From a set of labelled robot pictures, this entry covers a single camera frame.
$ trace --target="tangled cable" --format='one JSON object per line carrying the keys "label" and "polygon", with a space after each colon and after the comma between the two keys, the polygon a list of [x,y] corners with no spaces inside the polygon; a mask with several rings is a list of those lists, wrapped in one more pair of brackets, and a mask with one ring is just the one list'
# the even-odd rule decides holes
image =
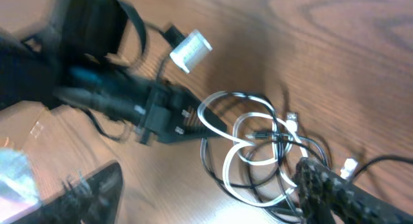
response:
{"label": "tangled cable", "polygon": [[[258,102],[262,104],[269,112],[269,114],[264,114],[260,112],[248,112],[246,114],[243,114],[238,117],[234,124],[233,128],[233,133],[232,135],[227,134],[225,132],[220,131],[216,127],[212,126],[204,117],[204,111],[207,109],[207,106],[209,106],[213,101],[216,101],[218,99],[223,99],[226,97],[238,97],[240,99],[247,99],[251,101]],[[314,155],[322,164],[327,166],[327,157],[326,154],[324,153],[323,149],[312,139],[308,139],[302,136],[297,135],[297,125],[295,122],[288,122],[288,121],[283,121],[282,119],[277,118],[276,116],[276,110],[272,106],[271,102],[263,96],[258,96],[255,94],[247,94],[244,92],[233,92],[233,93],[227,93],[227,92],[217,92],[215,94],[212,94],[211,96],[207,97],[198,107],[197,110],[198,118],[201,120],[201,122],[208,127],[210,130],[214,131],[215,133],[219,134],[222,137],[225,137],[231,141],[233,141],[234,146],[228,151],[228,154],[225,158],[224,165],[223,165],[223,171],[222,171],[222,178],[219,179],[215,171],[213,169],[212,165],[212,160],[211,160],[211,153],[210,153],[210,148],[208,147],[208,141],[206,139],[203,139],[201,142],[201,161],[203,163],[203,166],[205,170],[208,172],[208,174],[216,181],[216,183],[219,185],[219,187],[229,196],[242,201],[246,204],[255,206],[255,207],[261,207],[265,208],[266,211],[276,218],[278,221],[281,221],[283,223],[299,223],[302,220],[301,217],[301,211],[296,208],[294,203],[291,201],[289,198],[289,195],[293,193],[294,189],[296,188],[296,184],[283,172],[281,169],[281,166],[283,164],[283,160],[285,159],[285,156],[288,152],[290,152],[291,148],[293,145],[297,145],[300,147],[301,153],[303,157],[308,157],[308,152]],[[265,119],[271,119],[272,120],[272,133],[269,137],[271,141],[268,141],[266,143],[256,145],[251,141],[241,139],[238,137],[238,130],[239,127],[241,126],[242,122],[246,120],[247,118],[251,117],[261,117]],[[281,133],[281,128],[280,125],[283,125],[285,129],[288,131],[287,133]],[[314,144],[317,149],[319,150],[321,157],[317,155],[311,148],[308,148],[305,146],[301,140],[308,141],[312,144]],[[255,152],[260,149],[261,147],[264,147],[267,144],[272,145],[272,153],[273,156],[269,159],[263,160],[263,161],[253,161],[252,158],[255,154]],[[246,154],[245,156],[241,153],[241,149],[245,147],[253,147],[253,149]],[[246,163],[248,167],[248,178],[250,180],[249,185],[238,185],[238,184],[233,184],[230,182],[230,164],[234,158],[235,155],[238,155],[239,158]],[[263,166],[263,165],[271,165],[274,164],[274,170],[269,175],[266,179],[263,181],[260,181],[256,183],[251,176],[250,173],[250,166]],[[281,188],[282,194],[280,194],[278,197],[264,202],[261,197],[259,197],[257,187],[263,186],[267,184],[270,180],[277,178],[277,182]],[[287,189],[284,188],[282,179],[286,181],[290,187]],[[244,198],[241,194],[236,192],[234,188],[244,188],[244,189],[250,189],[254,193],[257,201],[251,201],[247,198]],[[281,202],[286,201],[287,205],[289,206],[290,210],[283,208],[283,207],[278,207]],[[299,218],[298,221],[289,221],[286,220],[282,217],[279,216],[279,214],[288,214],[291,216],[296,216]]]}

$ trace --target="wire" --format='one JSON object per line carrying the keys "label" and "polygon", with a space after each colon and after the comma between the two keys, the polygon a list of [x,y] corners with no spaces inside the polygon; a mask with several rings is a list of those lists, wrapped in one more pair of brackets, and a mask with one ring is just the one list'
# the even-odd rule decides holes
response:
{"label": "wire", "polygon": [[90,110],[86,110],[86,109],[81,109],[88,117],[89,119],[92,121],[93,126],[95,126],[96,130],[103,135],[104,137],[107,137],[108,139],[111,139],[113,141],[117,141],[117,142],[123,142],[125,141],[128,136],[131,133],[131,128],[125,123],[125,121],[122,120],[122,122],[125,124],[125,127],[123,129],[122,134],[118,135],[118,136],[111,136],[109,134],[107,134],[103,129],[102,126],[99,124],[99,121],[96,119],[95,115],[93,115],[93,113]]}
{"label": "wire", "polygon": [[372,166],[373,164],[379,163],[381,161],[384,161],[384,160],[398,161],[398,162],[409,163],[413,165],[413,158],[406,158],[406,157],[395,156],[395,155],[380,156],[380,157],[370,160],[369,162],[364,164],[362,167],[357,169],[349,181],[351,183],[355,182],[357,177],[360,176],[361,173],[365,172],[370,166]]}
{"label": "wire", "polygon": [[145,26],[148,27],[151,30],[154,30],[158,32],[160,35],[165,36],[165,32],[157,25],[150,23],[148,21],[145,21]]}
{"label": "wire", "polygon": [[169,53],[170,51],[168,51],[168,53],[166,54],[166,56],[164,56],[164,58],[162,59],[161,63],[159,64],[159,67],[157,68],[157,72],[156,72],[156,78],[155,80],[157,82],[160,82],[161,77],[163,75],[163,72],[165,71],[165,65],[166,63],[169,61],[170,57],[169,57]]}
{"label": "wire", "polygon": [[[151,30],[156,31],[157,33],[159,33],[162,37],[165,37],[165,32],[158,27],[157,25],[153,24],[153,23],[149,23],[147,21],[145,21],[145,26]],[[170,57],[169,54],[171,53],[171,50],[169,50],[167,52],[167,54],[162,58],[161,63],[159,64],[158,68],[157,68],[157,72],[156,72],[156,78],[155,81],[160,82],[161,77],[163,75],[163,72],[165,71],[165,65],[166,63],[169,61]]]}
{"label": "wire", "polygon": [[[202,139],[201,141],[201,161],[203,164],[203,167],[205,169],[205,171],[208,173],[208,175],[210,175],[214,181],[216,182],[217,186],[228,196],[230,196],[231,198],[234,198],[236,200],[238,200],[236,197],[234,197],[231,193],[229,193],[225,187],[223,186],[223,181],[218,179],[215,175],[215,170],[214,170],[214,163],[212,161],[211,158],[212,155],[212,149],[210,147],[208,147],[208,140],[207,139]],[[276,175],[275,171],[270,173],[269,177],[267,177],[266,179],[264,179],[262,182],[258,183],[258,184],[252,184],[251,185],[237,185],[237,184],[232,184],[233,187],[239,187],[239,188],[249,188],[249,189],[253,189],[256,191],[256,187],[262,185],[263,183],[267,183],[269,182],[271,179],[274,178],[274,176]],[[274,219],[280,221],[280,222],[284,222],[284,223],[288,223],[288,224],[295,224],[296,222],[290,222],[284,218],[282,218],[281,216],[278,216],[277,214],[274,214],[273,211],[277,212],[277,213],[281,213],[284,215],[289,215],[289,216],[293,216],[294,213],[290,210],[290,209],[284,209],[284,208],[279,208],[279,207],[272,207],[272,208],[267,208],[264,209],[265,212],[272,216]]]}
{"label": "wire", "polygon": [[[242,116],[238,117],[236,124],[234,125],[234,129],[233,129],[233,135],[229,135],[223,131],[218,130],[217,128],[213,127],[204,117],[203,113],[205,111],[205,109],[207,108],[207,106],[209,106],[213,101],[218,100],[218,99],[223,99],[229,96],[235,96],[235,97],[240,97],[242,100],[241,101],[235,101],[232,103],[233,106],[237,105],[238,103],[244,101],[244,100],[252,100],[252,101],[256,101],[258,103],[261,103],[262,105],[264,105],[264,107],[268,110],[268,112],[270,113],[270,115],[268,114],[262,114],[259,112],[250,112],[247,114],[243,114]],[[220,111],[219,114],[223,115],[226,111],[228,111],[229,108],[225,107],[223,109],[223,111]],[[199,119],[201,120],[201,122],[210,130],[214,131],[216,134],[223,136],[229,140],[232,140],[234,142],[234,146],[229,150],[226,158],[225,158],[225,162],[223,165],[223,179],[219,179],[217,178],[214,169],[212,167],[212,163],[211,163],[211,155],[207,154],[206,151],[208,148],[208,143],[207,141],[204,139],[201,142],[201,161],[202,164],[204,166],[204,169],[207,171],[208,175],[211,176],[214,181],[217,183],[217,185],[219,186],[219,188],[221,190],[223,190],[226,194],[228,194],[230,197],[235,198],[239,201],[242,201],[246,204],[249,205],[253,205],[256,207],[261,207],[261,208],[265,208],[265,211],[271,215],[273,218],[275,218],[276,220],[283,222],[283,223],[297,223],[297,221],[289,221],[286,219],[283,219],[282,217],[279,216],[280,212],[283,213],[287,213],[288,215],[291,216],[295,216],[297,218],[300,219],[300,221],[302,220],[302,214],[300,212],[298,212],[297,208],[295,207],[295,205],[293,204],[293,202],[291,201],[291,199],[289,198],[289,195],[291,193],[293,193],[294,188],[296,187],[295,183],[293,181],[291,181],[284,173],[282,173],[282,171],[280,170],[281,165],[283,163],[283,160],[286,156],[286,154],[290,151],[292,145],[298,145],[301,149],[301,152],[303,154],[303,157],[308,157],[308,153],[307,151],[309,151],[311,154],[315,155],[315,157],[317,157],[318,160],[320,160],[320,162],[324,165],[327,165],[327,157],[325,152],[323,151],[323,149],[312,139],[308,140],[307,138],[304,138],[302,136],[298,136],[296,134],[296,128],[292,128],[291,125],[288,125],[287,123],[285,123],[283,120],[279,119],[276,117],[276,110],[275,108],[271,105],[271,102],[268,100],[268,98],[266,98],[265,96],[260,96],[260,95],[255,95],[255,94],[247,94],[244,92],[233,92],[233,93],[227,93],[227,92],[216,92],[215,94],[212,94],[211,96],[208,96],[198,107],[197,110],[197,114]],[[252,151],[254,150],[258,150],[258,146],[255,146],[255,144],[253,144],[250,141],[244,140],[244,139],[240,139],[237,136],[237,131],[238,128],[240,126],[240,124],[248,117],[263,117],[263,118],[267,118],[267,119],[272,119],[272,131],[273,134],[271,134],[272,140],[269,142],[264,143],[265,144],[269,144],[271,143],[272,145],[272,149],[273,149],[273,154],[274,156],[268,160],[264,160],[264,161],[251,161],[250,158],[246,158],[241,154],[241,149],[245,148],[245,147],[253,147]],[[286,127],[286,129],[289,131],[289,134],[284,134],[281,133],[280,128],[278,127],[279,124],[284,125]],[[288,137],[288,141],[285,141],[283,139],[283,137],[286,136]],[[308,140],[309,142],[315,144],[315,146],[317,147],[317,149],[319,150],[321,157],[319,157],[312,149],[308,148],[307,146],[305,146],[304,144],[302,144],[302,139]],[[250,179],[250,184],[249,185],[238,185],[238,184],[233,184],[230,182],[229,180],[229,171],[230,171],[230,163],[233,159],[233,157],[235,156],[235,154],[239,154],[239,157],[248,165],[248,168],[250,169],[250,166],[252,165],[257,165],[257,166],[261,166],[261,165],[269,165],[272,163],[277,163],[275,169],[273,170],[273,172],[271,173],[271,175],[269,175],[267,178],[265,178],[264,180],[260,181],[258,184],[255,184],[252,176],[251,176],[251,171],[248,171],[249,173],[249,179]],[[207,166],[207,163],[205,161],[205,157],[208,156],[208,163],[210,164],[210,167]],[[257,192],[257,187],[261,186],[264,183],[268,183],[270,180],[272,180],[273,178],[277,177],[277,182],[282,190],[282,195],[279,195],[278,197],[276,197],[275,199],[268,201],[268,202],[263,202],[263,200],[261,199],[261,197],[259,197],[259,194]],[[285,181],[287,181],[287,183],[290,183],[291,185],[293,185],[293,187],[290,187],[288,189],[284,189],[283,184],[282,184],[282,180],[284,179]],[[256,199],[259,202],[256,201],[250,201],[249,199],[245,199],[244,197],[242,197],[241,195],[239,195],[233,188],[245,188],[245,189],[250,189],[254,192],[254,195],[256,197]],[[286,209],[281,209],[279,207],[277,207],[277,205],[279,203],[281,203],[282,201],[286,201],[288,206],[290,207],[290,210]]]}

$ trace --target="black connector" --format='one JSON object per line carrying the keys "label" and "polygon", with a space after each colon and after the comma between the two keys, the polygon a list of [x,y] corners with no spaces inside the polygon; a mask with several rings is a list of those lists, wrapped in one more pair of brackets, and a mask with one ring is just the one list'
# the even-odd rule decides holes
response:
{"label": "black connector", "polygon": [[258,130],[253,132],[252,134],[246,134],[245,137],[248,139],[268,139],[270,138],[271,135],[275,135],[272,130],[264,129],[264,130]]}
{"label": "black connector", "polygon": [[169,45],[175,49],[185,39],[185,35],[182,34],[174,25],[163,34],[163,38],[169,43]]}

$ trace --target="white connector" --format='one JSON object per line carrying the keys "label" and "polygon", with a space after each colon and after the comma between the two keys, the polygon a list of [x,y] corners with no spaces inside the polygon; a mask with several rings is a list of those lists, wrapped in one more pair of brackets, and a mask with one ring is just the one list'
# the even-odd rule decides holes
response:
{"label": "white connector", "polygon": [[357,165],[359,163],[354,159],[354,158],[348,158],[344,162],[344,167],[341,168],[341,178],[343,179],[348,179],[351,175],[353,175],[353,172],[357,168]]}
{"label": "white connector", "polygon": [[194,30],[169,56],[182,71],[189,73],[211,50],[209,42]]}
{"label": "white connector", "polygon": [[297,121],[297,113],[295,112],[288,112],[287,113],[287,120],[285,121],[289,130],[294,131],[295,133],[298,131],[298,121]]}

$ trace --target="wooden table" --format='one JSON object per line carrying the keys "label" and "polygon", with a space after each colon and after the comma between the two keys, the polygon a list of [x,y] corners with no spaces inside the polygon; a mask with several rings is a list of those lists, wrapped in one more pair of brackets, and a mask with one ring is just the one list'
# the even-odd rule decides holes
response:
{"label": "wooden table", "polygon": [[[29,25],[46,1],[0,0],[0,26],[13,32]],[[210,41],[214,50],[191,74],[172,64],[166,69],[166,78],[200,99],[220,90],[264,92],[281,114],[299,113],[306,135],[328,143],[337,172],[349,157],[360,162],[382,154],[413,157],[413,0],[129,1],[151,23],[174,23],[184,32],[196,28]],[[126,58],[135,56],[137,44],[130,32]],[[149,57],[134,72],[153,77],[166,48],[151,33]],[[86,174],[116,159],[125,175],[119,223],[272,221],[216,187],[202,169],[199,141],[146,147],[131,137],[118,144],[99,136],[76,110],[62,107],[52,114],[24,106],[15,114],[1,113],[6,117],[0,134],[24,132],[14,141],[29,155],[43,198],[59,191],[60,181],[77,169]],[[225,120],[233,123],[242,111],[235,109]],[[29,120],[25,126],[8,130],[23,117]],[[121,131],[103,122],[109,132]],[[33,126],[40,130],[37,137],[29,134]],[[220,169],[230,143],[212,143]],[[356,184],[413,214],[411,169],[381,163]]]}

